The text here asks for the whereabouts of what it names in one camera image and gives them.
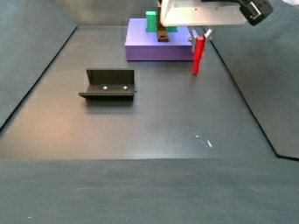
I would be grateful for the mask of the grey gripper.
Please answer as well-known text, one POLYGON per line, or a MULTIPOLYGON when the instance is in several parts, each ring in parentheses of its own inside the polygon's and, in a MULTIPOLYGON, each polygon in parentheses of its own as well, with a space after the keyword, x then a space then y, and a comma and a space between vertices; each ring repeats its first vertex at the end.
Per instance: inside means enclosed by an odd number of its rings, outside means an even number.
MULTIPOLYGON (((165 26, 243 25, 247 22, 233 2, 203 2, 202 0, 163 0, 161 22, 165 26)), ((195 52, 198 31, 190 29, 191 52, 195 52)), ((205 38, 213 40, 213 29, 205 32, 205 38)))

